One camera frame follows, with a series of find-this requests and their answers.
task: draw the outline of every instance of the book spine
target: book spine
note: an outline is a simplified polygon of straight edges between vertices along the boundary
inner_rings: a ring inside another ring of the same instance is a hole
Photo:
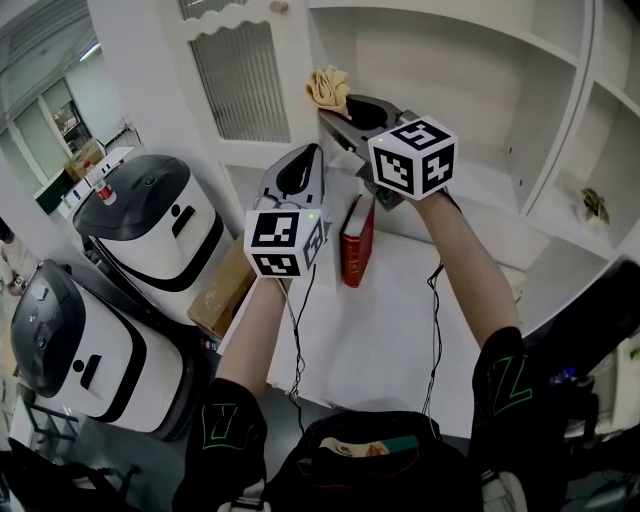
[[[342,250],[344,261],[342,262],[342,276],[344,284],[351,288],[360,286],[362,269],[360,268],[360,238],[342,237]]]

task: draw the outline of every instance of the cabinet door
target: cabinet door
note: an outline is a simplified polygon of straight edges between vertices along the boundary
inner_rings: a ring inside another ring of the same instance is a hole
[[[183,18],[177,33],[208,103],[199,114],[213,116],[223,165],[265,169],[318,140],[305,92],[312,63],[304,0],[174,1]]]

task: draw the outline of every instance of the person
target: person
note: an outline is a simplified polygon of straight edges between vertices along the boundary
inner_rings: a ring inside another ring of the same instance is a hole
[[[262,279],[194,413],[175,511],[482,510],[491,509],[489,485],[495,496],[508,494],[500,510],[560,509],[566,422],[527,357],[511,287],[448,194],[412,204],[481,348],[468,457],[417,412],[346,411],[310,425],[265,484],[258,400],[285,299],[275,280]],[[430,270],[416,268],[416,276]]]
[[[20,296],[16,278],[29,279],[38,263],[33,253],[0,218],[0,278],[11,295]]]

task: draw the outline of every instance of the black wire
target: black wire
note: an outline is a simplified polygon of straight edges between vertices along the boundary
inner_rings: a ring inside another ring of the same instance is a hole
[[[307,293],[305,294],[304,301],[302,302],[302,307],[300,308],[300,313],[298,313],[298,319],[295,324],[293,324],[293,337],[296,342],[296,375],[293,381],[293,386],[291,387],[291,391],[289,392],[288,398],[289,401],[295,406],[298,413],[298,427],[300,428],[300,432],[304,435],[304,426],[302,425],[302,408],[300,404],[298,404],[298,387],[300,386],[300,382],[302,381],[302,372],[304,372],[307,364],[302,357],[302,350],[300,348],[300,333],[298,331],[298,326],[300,325],[300,320],[302,319],[302,314],[304,313],[305,308],[307,307],[307,301],[309,300],[309,294],[311,293],[311,287],[313,286],[313,282],[316,279],[316,265],[313,266],[313,271],[311,273],[311,281],[309,282],[309,287],[307,288]]]
[[[436,370],[438,369],[438,366],[440,365],[440,361],[442,359],[442,333],[440,332],[440,321],[438,319],[438,312],[440,311],[440,295],[438,294],[437,286],[438,286],[438,276],[440,275],[440,272],[442,272],[443,269],[444,269],[444,265],[442,264],[442,261],[440,261],[438,268],[427,279],[427,284],[429,285],[429,288],[433,290],[433,300],[435,303],[433,322],[435,324],[436,336],[438,339],[438,357],[436,358],[436,362],[433,365],[433,369],[431,370],[431,378],[429,379],[429,387],[427,388],[427,397],[425,398],[424,404],[422,406],[422,414],[426,414],[427,409],[429,408],[429,405],[431,402],[431,393],[433,392],[433,386],[436,380]]]
[[[307,294],[304,296],[304,302],[302,303],[302,308],[300,308],[300,313],[298,313],[298,320],[296,321],[296,327],[300,325],[300,319],[302,318],[302,313],[304,313],[304,308],[307,306],[307,301],[309,300],[309,293],[311,293],[311,287],[313,286],[313,282],[316,280],[316,266],[313,265],[313,271],[311,273],[311,282],[309,283],[309,288],[307,288]]]

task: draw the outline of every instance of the white table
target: white table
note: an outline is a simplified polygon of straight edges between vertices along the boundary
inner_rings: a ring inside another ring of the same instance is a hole
[[[421,411],[432,366],[433,296],[426,280],[440,257],[432,245],[375,232],[374,248],[357,289],[311,290],[300,323],[307,366],[300,396],[362,411]],[[504,269],[516,285],[523,274]],[[294,280],[289,297],[298,313],[308,281]],[[469,437],[473,416],[471,378],[480,350],[455,300],[446,273],[438,280],[443,355],[431,413],[443,434]],[[244,309],[236,316],[220,352]],[[268,382],[289,391],[296,349],[285,311]]]

